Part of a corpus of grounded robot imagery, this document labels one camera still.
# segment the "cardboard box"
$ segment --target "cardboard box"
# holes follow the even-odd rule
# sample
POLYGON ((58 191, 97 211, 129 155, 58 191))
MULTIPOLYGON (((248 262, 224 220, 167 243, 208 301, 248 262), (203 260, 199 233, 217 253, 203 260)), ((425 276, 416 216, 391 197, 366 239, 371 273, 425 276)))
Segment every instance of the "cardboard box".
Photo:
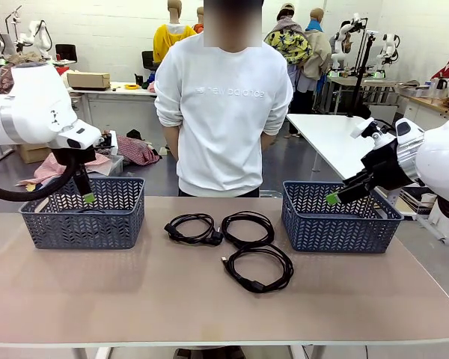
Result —
POLYGON ((74 90, 106 90, 110 88, 109 73, 68 72, 68 85, 74 90))
POLYGON ((16 151, 27 164, 45 161, 46 157, 52 152, 44 144, 19 144, 16 146, 16 151))

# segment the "black pants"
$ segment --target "black pants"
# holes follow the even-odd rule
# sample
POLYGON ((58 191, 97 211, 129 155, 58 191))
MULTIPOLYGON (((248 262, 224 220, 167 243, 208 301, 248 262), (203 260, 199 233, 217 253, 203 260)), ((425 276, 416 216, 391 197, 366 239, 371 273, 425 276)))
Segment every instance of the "black pants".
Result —
MULTIPOLYGON (((313 113, 313 94, 314 91, 295 92, 291 102, 291 114, 312 114, 313 113)), ((290 123, 290 134, 295 135, 298 129, 290 123)))
MULTIPOLYGON (((260 196, 260 189, 256 188, 255 190, 245 193, 238 197, 239 198, 259 198, 259 196, 260 196)), ((187 193, 181 191, 180 189, 178 189, 178 197, 194 197, 194 196, 191 196, 190 194, 187 194, 187 193)))

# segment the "yellow garment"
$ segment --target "yellow garment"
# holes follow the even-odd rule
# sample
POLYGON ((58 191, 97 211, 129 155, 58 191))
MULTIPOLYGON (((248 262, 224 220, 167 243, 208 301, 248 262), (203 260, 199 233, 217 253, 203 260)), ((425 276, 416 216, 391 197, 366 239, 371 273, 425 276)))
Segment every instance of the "yellow garment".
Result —
POLYGON ((166 54, 168 54, 169 49, 175 43, 192 35, 196 35, 196 32, 189 26, 185 27, 185 31, 182 34, 170 34, 167 25, 160 26, 156 30, 153 40, 153 61, 162 62, 166 54))
POLYGON ((289 29, 270 33, 264 42, 279 51, 286 58, 288 65, 300 64, 313 54, 306 37, 289 29))

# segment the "blue-gray storage basket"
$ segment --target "blue-gray storage basket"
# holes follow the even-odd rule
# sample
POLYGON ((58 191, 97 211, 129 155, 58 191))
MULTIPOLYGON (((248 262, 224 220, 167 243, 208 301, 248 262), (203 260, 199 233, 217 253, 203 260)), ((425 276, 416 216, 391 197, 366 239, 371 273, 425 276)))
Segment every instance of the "blue-gray storage basket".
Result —
POLYGON ((378 192, 331 206, 338 182, 284 182, 282 219, 295 251, 384 253, 404 217, 378 192))
POLYGON ((97 199, 85 203, 74 181, 43 200, 20 208, 25 224, 40 249, 130 249, 144 218, 144 179, 92 178, 97 199))

